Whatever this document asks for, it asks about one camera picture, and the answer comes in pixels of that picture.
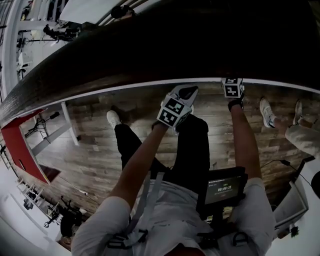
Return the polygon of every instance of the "white sneaker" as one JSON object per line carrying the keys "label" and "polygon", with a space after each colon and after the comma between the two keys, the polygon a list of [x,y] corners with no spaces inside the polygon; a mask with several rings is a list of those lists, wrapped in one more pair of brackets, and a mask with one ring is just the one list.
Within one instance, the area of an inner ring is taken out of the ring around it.
{"label": "white sneaker", "polygon": [[263,124],[265,127],[272,127],[274,126],[274,120],[276,118],[275,114],[271,110],[271,106],[269,104],[269,101],[267,101],[266,98],[262,98],[260,101],[260,112],[263,117]]}
{"label": "white sneaker", "polygon": [[120,118],[116,111],[109,110],[106,113],[106,118],[108,119],[108,122],[113,127],[113,129],[116,127],[116,125],[121,125]]}
{"label": "white sneaker", "polygon": [[298,125],[300,119],[302,119],[302,102],[298,100],[295,104],[295,115],[292,124]]}

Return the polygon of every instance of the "black device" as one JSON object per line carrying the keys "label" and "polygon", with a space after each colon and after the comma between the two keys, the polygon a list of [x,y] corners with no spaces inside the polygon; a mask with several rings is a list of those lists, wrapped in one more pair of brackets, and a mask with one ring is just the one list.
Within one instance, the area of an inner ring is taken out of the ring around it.
{"label": "black device", "polygon": [[196,210],[202,220],[208,216],[222,217],[224,207],[236,206],[244,195],[248,180],[244,167],[210,170],[203,179]]}

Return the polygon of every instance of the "buckle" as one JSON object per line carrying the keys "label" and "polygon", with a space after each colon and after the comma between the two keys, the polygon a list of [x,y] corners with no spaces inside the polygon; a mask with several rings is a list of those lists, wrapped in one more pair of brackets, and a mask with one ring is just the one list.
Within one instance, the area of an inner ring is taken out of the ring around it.
{"label": "buckle", "polygon": [[128,237],[122,234],[115,234],[107,243],[106,246],[111,249],[124,249],[127,250],[131,246],[125,246],[124,240],[127,240]]}
{"label": "buckle", "polygon": [[146,238],[147,238],[147,235],[148,235],[148,230],[139,229],[139,233],[143,233],[143,235],[138,240],[138,243],[144,243],[146,241]]}

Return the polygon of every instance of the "beige pants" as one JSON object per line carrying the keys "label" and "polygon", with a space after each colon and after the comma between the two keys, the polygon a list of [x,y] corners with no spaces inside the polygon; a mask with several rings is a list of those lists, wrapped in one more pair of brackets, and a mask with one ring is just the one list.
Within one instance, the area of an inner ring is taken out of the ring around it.
{"label": "beige pants", "polygon": [[292,125],[286,129],[285,137],[293,145],[320,160],[320,121],[312,128]]}

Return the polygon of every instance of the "hardwood floor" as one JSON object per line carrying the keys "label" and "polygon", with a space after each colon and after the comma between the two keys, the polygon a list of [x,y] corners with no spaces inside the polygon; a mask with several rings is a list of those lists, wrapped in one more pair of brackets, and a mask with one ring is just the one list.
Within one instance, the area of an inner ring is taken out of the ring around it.
{"label": "hardwood floor", "polygon": [[[213,165],[216,162],[219,169],[234,167],[233,127],[228,101],[224,98],[219,83],[201,83],[198,86],[194,115],[208,123],[210,163]],[[116,184],[122,170],[121,155],[115,133],[106,118],[107,111],[112,105],[120,108],[124,112],[124,121],[130,124],[143,141],[151,132],[161,100],[173,87],[174,85],[161,85],[123,89],[68,101],[71,120],[77,134],[81,136],[80,146],[75,146],[70,134],[66,132],[36,157],[40,164],[61,171],[50,186],[35,180],[22,170],[18,170],[19,175],[38,187],[45,187],[44,195],[47,199],[57,201],[63,195],[90,214],[94,213],[98,204],[102,203]],[[259,111],[262,96],[268,98],[278,117],[287,118],[289,122],[292,122],[297,99],[302,100],[305,118],[313,122],[320,110],[320,96],[284,87],[245,85],[244,110],[255,133],[261,166],[271,160],[286,159],[298,168],[301,160],[308,155],[290,144],[276,129],[264,127]],[[60,111],[60,116],[47,122],[49,133],[64,124],[60,106],[51,107],[44,112],[43,117],[50,116],[56,110]],[[26,133],[34,124],[33,120],[23,124],[23,131]],[[41,139],[41,134],[37,132],[27,140],[33,147]],[[168,130],[156,155],[164,165],[174,165],[177,142],[178,137]],[[281,201],[289,187],[289,181],[296,176],[295,172],[280,162],[273,162],[262,169],[266,192],[272,205]],[[98,203],[74,187],[88,192]]]}

